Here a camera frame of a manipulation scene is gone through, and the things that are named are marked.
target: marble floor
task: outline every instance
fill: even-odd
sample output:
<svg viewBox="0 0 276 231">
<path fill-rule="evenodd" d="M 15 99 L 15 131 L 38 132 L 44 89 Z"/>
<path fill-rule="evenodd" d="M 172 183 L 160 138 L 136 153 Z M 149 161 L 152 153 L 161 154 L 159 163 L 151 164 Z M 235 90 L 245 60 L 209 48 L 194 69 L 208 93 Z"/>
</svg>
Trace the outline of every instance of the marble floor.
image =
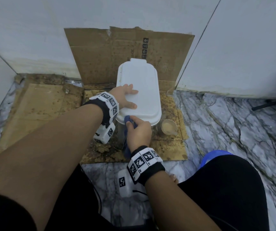
<svg viewBox="0 0 276 231">
<path fill-rule="evenodd" d="M 0 135 L 17 86 L 20 85 L 13 84 L 0 107 Z M 252 107 L 265 101 L 186 91 L 175 91 L 173 96 L 182 110 L 189 136 L 185 141 L 188 160 L 164 162 L 166 171 L 177 175 L 182 182 L 197 171 L 203 155 L 216 149 L 229 151 L 248 160 L 263 180 L 270 230 L 275 231 L 276 106 L 252 111 Z M 126 163 L 83 165 L 102 199 L 102 216 L 117 226 L 140 225 L 151 216 L 151 207 L 148 202 L 120 197 L 115 176 L 125 167 Z"/>
</svg>

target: bare foot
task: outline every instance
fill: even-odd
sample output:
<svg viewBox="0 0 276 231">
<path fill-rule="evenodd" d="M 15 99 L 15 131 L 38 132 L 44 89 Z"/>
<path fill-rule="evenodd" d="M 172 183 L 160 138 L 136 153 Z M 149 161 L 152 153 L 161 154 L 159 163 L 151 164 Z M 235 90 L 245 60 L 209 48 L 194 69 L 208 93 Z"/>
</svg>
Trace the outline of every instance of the bare foot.
<svg viewBox="0 0 276 231">
<path fill-rule="evenodd" d="M 176 178 L 175 174 L 171 174 L 169 177 L 172 179 L 172 181 L 174 181 L 175 184 L 178 184 L 178 179 Z"/>
</svg>

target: white plastic container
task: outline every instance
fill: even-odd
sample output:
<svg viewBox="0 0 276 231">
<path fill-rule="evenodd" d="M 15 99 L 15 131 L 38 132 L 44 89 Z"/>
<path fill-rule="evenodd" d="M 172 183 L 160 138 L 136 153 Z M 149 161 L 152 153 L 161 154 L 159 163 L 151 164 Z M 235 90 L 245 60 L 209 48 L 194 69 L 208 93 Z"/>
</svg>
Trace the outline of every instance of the white plastic container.
<svg viewBox="0 0 276 231">
<path fill-rule="evenodd" d="M 161 104 L 157 71 L 144 59 L 131 58 L 119 66 L 117 86 L 133 84 L 134 89 L 139 93 L 126 95 L 128 101 L 134 102 L 137 109 L 123 108 L 120 110 L 117 121 L 124 124 L 124 117 L 134 115 L 138 118 L 149 121 L 156 125 L 161 118 Z"/>
</svg>

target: small cup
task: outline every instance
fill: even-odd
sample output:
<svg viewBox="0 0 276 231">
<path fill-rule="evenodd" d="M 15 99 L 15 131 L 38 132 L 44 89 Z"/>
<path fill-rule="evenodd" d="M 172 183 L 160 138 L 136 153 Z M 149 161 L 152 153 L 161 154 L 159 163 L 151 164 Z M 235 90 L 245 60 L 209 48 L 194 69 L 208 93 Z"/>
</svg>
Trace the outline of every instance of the small cup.
<svg viewBox="0 0 276 231">
<path fill-rule="evenodd" d="M 169 135 L 177 135 L 177 124 L 170 119 L 166 119 L 162 122 L 159 135 L 164 138 Z"/>
</svg>

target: black pants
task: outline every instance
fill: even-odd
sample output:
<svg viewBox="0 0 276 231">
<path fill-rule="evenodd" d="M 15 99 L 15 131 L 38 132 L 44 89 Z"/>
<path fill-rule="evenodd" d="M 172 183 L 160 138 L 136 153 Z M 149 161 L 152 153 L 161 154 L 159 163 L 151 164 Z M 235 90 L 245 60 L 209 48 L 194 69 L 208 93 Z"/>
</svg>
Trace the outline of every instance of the black pants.
<svg viewBox="0 0 276 231">
<path fill-rule="evenodd" d="M 258 172 L 234 155 L 218 156 L 179 187 L 225 230 L 269 230 L 266 195 Z M 78 166 L 64 185 L 46 230 L 115 230 L 98 215 L 98 201 Z"/>
</svg>

